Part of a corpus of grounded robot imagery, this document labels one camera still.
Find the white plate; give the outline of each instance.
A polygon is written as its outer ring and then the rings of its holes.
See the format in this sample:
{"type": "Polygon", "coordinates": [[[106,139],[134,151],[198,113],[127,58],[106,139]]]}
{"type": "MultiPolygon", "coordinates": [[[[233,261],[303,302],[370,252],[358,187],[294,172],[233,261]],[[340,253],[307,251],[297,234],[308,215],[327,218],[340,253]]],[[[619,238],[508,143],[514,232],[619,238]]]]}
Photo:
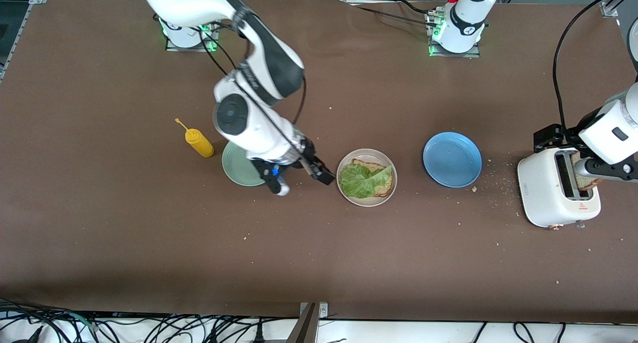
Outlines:
{"type": "Polygon", "coordinates": [[[351,152],[346,155],[341,163],[339,163],[339,167],[337,168],[337,186],[339,186],[339,191],[343,197],[346,197],[347,200],[362,207],[374,207],[379,206],[380,204],[386,202],[392,197],[394,190],[397,188],[397,170],[395,166],[392,164],[392,161],[385,154],[378,152],[377,150],[372,149],[359,149],[351,152]],[[390,194],[385,197],[368,197],[368,198],[357,198],[357,197],[348,197],[344,195],[343,190],[341,190],[341,171],[343,168],[351,164],[353,159],[361,160],[364,162],[371,162],[374,164],[379,164],[382,166],[392,166],[392,188],[390,189],[390,194]]]}

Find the bread slice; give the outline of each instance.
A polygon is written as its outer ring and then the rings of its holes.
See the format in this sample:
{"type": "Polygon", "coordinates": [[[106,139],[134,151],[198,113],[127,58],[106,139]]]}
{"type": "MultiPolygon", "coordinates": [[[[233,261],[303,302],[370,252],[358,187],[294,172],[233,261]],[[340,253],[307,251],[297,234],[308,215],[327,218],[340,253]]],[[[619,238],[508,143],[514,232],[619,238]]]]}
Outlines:
{"type": "MultiPolygon", "coordinates": [[[[374,172],[376,170],[382,170],[386,168],[386,166],[375,164],[374,162],[365,162],[357,159],[352,160],[353,164],[361,165],[370,170],[370,172],[374,172]]],[[[390,179],[385,182],[383,186],[374,187],[374,195],[373,197],[386,197],[392,191],[392,180],[394,179],[393,175],[390,175],[390,179]]]]}
{"type": "MultiPolygon", "coordinates": [[[[576,152],[575,154],[571,154],[570,159],[572,160],[572,166],[576,165],[576,162],[580,161],[581,159],[581,153],[576,152]]],[[[580,191],[592,190],[594,187],[602,182],[602,178],[585,177],[577,173],[574,173],[574,176],[576,177],[576,186],[578,186],[578,189],[580,191]]]]}

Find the white floor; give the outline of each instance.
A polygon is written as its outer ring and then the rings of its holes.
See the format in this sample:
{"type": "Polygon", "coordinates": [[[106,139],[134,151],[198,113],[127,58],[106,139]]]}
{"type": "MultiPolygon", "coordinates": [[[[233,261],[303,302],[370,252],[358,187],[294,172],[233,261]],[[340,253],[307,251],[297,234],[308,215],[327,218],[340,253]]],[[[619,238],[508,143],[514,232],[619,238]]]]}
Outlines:
{"type": "MultiPolygon", "coordinates": [[[[121,323],[133,323],[134,319],[120,319],[121,323]]],[[[245,320],[246,323],[256,322],[256,320],[245,320]]],[[[264,324],[264,337],[271,339],[286,339],[296,320],[274,321],[264,324]]],[[[189,320],[182,320],[179,325],[182,327],[189,323],[189,320]]],[[[197,327],[189,330],[192,334],[192,342],[198,343],[203,340],[205,334],[210,332],[210,327],[214,321],[208,322],[204,327],[197,327]]],[[[0,342],[12,343],[18,339],[27,339],[30,334],[39,327],[40,324],[30,325],[26,320],[19,321],[0,332],[0,342]]],[[[143,343],[156,321],[143,321],[136,325],[116,325],[110,323],[118,335],[121,343],[143,343]]],[[[396,321],[340,321],[322,320],[319,323],[319,333],[317,343],[333,343],[341,339],[346,339],[345,343],[470,343],[474,340],[481,323],[460,323],[460,322],[396,322],[396,321]]],[[[68,323],[61,323],[59,327],[64,330],[69,338],[75,338],[75,331],[68,323]]],[[[534,341],[536,343],[555,343],[561,329],[559,324],[549,323],[529,323],[527,324],[534,341]]],[[[251,329],[239,342],[251,343],[255,338],[255,330],[251,329]]],[[[235,329],[228,329],[226,334],[219,337],[219,343],[223,337],[234,332],[235,329]]],[[[163,342],[175,333],[174,329],[167,329],[154,342],[163,342]]],[[[519,327],[519,333],[528,340],[523,329],[519,327]]],[[[98,332],[98,340],[102,343],[109,340],[104,336],[109,332],[98,332]]],[[[233,343],[238,335],[227,340],[233,343]]],[[[615,326],[615,325],[584,325],[569,324],[565,329],[562,343],[632,343],[638,340],[638,327],[615,326]]],[[[93,339],[88,330],[82,332],[82,341],[93,343],[93,339]]],[[[58,343],[57,334],[51,327],[45,327],[41,333],[38,343],[58,343]]],[[[171,343],[191,343],[191,337],[186,334],[174,337],[171,343]]],[[[480,343],[521,343],[512,330],[512,323],[489,323],[479,339],[480,343]]]]}

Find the plate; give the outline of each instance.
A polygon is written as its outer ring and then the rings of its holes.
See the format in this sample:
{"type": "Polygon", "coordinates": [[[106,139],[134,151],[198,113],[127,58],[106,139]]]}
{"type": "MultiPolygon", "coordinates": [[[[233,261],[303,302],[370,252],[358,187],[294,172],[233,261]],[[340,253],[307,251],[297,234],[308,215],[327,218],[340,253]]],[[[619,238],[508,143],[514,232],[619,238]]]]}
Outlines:
{"type": "Polygon", "coordinates": [[[221,155],[221,166],[231,181],[241,186],[259,186],[265,181],[253,163],[246,158],[246,150],[234,143],[228,143],[221,155]]]}
{"type": "Polygon", "coordinates": [[[341,192],[343,197],[346,197],[347,200],[349,200],[353,204],[356,204],[357,206],[362,206],[362,207],[379,206],[380,204],[389,200],[390,197],[392,197],[394,190],[396,190],[397,170],[395,166],[392,164],[392,161],[390,160],[390,158],[388,156],[385,156],[385,154],[378,152],[377,150],[373,150],[373,149],[355,150],[351,152],[350,154],[346,155],[341,160],[341,163],[339,163],[339,167],[337,168],[337,186],[339,186],[339,191],[341,192]],[[341,171],[343,171],[343,168],[346,165],[351,164],[353,159],[357,159],[357,160],[361,160],[365,162],[372,162],[374,164],[379,164],[386,167],[392,166],[392,188],[390,189],[390,194],[385,197],[368,197],[368,198],[348,197],[344,195],[343,190],[341,190],[341,180],[340,180],[341,171]]]}
{"type": "Polygon", "coordinates": [[[423,149],[423,164],[436,182],[454,188],[474,182],[483,166],[479,148],[456,132],[433,136],[423,149]]]}

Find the blue plate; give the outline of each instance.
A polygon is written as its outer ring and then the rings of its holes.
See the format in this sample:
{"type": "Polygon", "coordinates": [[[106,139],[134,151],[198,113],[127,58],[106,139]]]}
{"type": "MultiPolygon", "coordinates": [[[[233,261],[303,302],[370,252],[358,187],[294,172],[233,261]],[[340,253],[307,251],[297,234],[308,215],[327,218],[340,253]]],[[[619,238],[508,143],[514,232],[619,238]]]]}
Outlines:
{"type": "Polygon", "coordinates": [[[448,187],[469,185],[483,166],[479,148],[456,132],[433,136],[423,149],[423,164],[436,182],[448,187]]]}

